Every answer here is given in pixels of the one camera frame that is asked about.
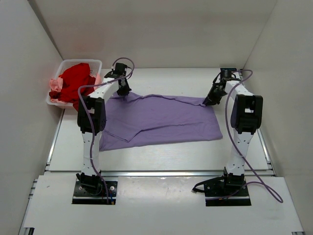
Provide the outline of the purple t-shirt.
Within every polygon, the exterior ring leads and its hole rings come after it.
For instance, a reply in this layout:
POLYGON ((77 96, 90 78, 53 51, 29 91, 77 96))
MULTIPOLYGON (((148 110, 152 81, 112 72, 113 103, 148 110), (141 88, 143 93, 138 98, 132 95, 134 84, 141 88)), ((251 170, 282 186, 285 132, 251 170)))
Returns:
POLYGON ((203 98, 130 93, 106 103, 100 151, 222 139, 216 115, 203 98))

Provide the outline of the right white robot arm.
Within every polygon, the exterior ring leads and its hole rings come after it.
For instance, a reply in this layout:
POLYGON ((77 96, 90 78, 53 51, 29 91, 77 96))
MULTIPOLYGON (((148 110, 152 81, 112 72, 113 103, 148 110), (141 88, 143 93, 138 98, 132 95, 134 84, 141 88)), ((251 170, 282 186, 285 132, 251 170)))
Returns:
POLYGON ((263 98, 249 92, 242 81, 234 74, 234 69, 221 69, 213 80, 212 88, 203 101, 205 106, 220 104, 222 97, 227 96, 225 117, 228 116, 228 102, 233 99, 230 121, 226 120, 226 129, 233 135, 230 159, 224 168, 223 175, 209 180, 206 190, 214 190, 219 197, 226 197, 241 190, 245 184, 245 159, 251 139, 262 122, 263 98))

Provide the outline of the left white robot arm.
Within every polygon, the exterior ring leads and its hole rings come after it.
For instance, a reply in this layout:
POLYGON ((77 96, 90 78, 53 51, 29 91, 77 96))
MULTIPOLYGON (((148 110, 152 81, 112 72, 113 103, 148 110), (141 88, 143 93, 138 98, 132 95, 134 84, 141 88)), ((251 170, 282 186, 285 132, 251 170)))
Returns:
POLYGON ((100 84, 83 85, 78 88, 79 106, 77 124, 83 137, 83 167, 81 173, 77 174, 80 187, 97 196, 108 188, 104 178, 101 176, 99 166, 99 145, 102 131, 106 126, 105 103, 117 93, 126 96, 131 91, 127 78, 133 74, 130 67, 123 63, 114 62, 111 71, 105 75, 105 81, 100 84))

